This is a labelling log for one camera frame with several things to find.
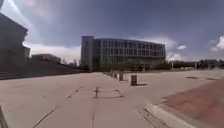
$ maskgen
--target blue sky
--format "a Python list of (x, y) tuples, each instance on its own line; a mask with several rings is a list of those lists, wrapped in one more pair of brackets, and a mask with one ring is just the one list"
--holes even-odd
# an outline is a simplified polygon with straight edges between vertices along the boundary
[(81, 36), (164, 43), (169, 59), (223, 58), (223, 0), (5, 0), (29, 29), (24, 45), (79, 59)]

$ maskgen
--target concrete ledge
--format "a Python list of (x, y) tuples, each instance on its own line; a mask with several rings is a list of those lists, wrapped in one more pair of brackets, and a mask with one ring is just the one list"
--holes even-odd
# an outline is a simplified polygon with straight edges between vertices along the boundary
[(164, 104), (154, 105), (150, 102), (146, 104), (145, 109), (147, 111), (171, 128), (214, 128), (177, 111), (175, 112)]

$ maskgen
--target modern office building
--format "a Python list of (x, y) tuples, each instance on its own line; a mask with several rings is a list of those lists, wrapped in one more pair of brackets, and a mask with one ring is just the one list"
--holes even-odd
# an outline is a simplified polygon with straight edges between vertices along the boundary
[(0, 13), (0, 66), (27, 64), (23, 41), (27, 29)]
[(82, 37), (81, 65), (88, 66), (90, 71), (101, 70), (106, 66), (111, 69), (115, 66), (127, 64), (142, 64), (155, 67), (165, 61), (166, 51), (164, 44), (153, 42)]

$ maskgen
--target brick pavement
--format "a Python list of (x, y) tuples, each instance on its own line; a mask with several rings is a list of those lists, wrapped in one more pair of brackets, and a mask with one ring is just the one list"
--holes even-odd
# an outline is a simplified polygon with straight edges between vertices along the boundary
[(224, 78), (165, 97), (165, 104), (217, 128), (224, 127)]

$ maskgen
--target bollard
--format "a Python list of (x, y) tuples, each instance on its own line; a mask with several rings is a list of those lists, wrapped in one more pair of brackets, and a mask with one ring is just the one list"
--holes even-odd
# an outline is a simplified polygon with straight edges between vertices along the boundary
[(137, 75), (131, 75), (131, 86), (137, 86)]
[(118, 80), (119, 81), (122, 81), (124, 79), (124, 74), (122, 73), (122, 72), (120, 72), (119, 74), (118, 74)]
[(110, 76), (113, 77), (113, 73), (112, 72), (110, 72)]
[(116, 74), (116, 73), (113, 73), (113, 77), (114, 77), (114, 78), (117, 78), (117, 74)]

